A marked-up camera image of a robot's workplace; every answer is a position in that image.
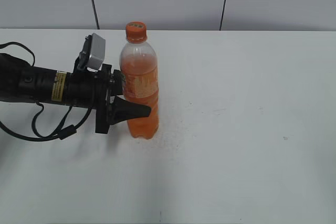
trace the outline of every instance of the yellow label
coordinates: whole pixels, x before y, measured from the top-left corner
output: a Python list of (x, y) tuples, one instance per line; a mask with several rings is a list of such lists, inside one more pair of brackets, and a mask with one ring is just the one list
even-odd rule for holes
[(54, 86), (52, 87), (53, 93), (51, 95), (51, 100), (54, 102), (61, 102), (63, 96), (63, 89), (65, 84), (65, 78), (67, 73), (57, 71), (54, 80)]

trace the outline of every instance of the table surface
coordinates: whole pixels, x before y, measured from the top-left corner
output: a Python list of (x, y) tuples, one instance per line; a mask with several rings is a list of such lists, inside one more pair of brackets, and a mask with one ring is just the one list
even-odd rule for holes
[[(84, 37), (120, 30), (0, 29), (36, 66), (72, 71)], [(149, 31), (159, 58), (160, 128), (95, 134), (94, 113), (64, 141), (0, 132), (1, 223), (335, 223), (336, 33)], [(30, 61), (20, 48), (1, 50)], [(1, 120), (32, 135), (34, 104), (1, 103)], [(47, 105), (47, 134), (66, 107)], [(73, 109), (67, 123), (84, 109)]]

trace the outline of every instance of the screw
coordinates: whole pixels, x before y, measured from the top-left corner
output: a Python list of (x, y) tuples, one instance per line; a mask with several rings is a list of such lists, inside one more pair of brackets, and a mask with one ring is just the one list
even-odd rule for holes
[(33, 78), (32, 78), (31, 76), (27, 76), (27, 77), (25, 78), (25, 82), (27, 82), (27, 83), (32, 82), (32, 80), (33, 80)]

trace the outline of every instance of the orange bottle cap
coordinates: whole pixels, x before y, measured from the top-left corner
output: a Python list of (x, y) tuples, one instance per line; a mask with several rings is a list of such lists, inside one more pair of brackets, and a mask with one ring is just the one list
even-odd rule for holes
[(126, 25), (126, 38), (130, 43), (142, 43), (147, 40), (146, 25), (139, 21)]

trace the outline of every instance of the orange soda bottle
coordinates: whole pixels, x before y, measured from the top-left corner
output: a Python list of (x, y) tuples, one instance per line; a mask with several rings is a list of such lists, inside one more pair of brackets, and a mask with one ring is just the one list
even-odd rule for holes
[(128, 128), (133, 137), (150, 139), (159, 127), (158, 61), (155, 51), (146, 42), (147, 28), (144, 23), (128, 23), (126, 36), (128, 42), (120, 55), (120, 70), (124, 75), (123, 95), (127, 101), (152, 108), (148, 118), (128, 120)]

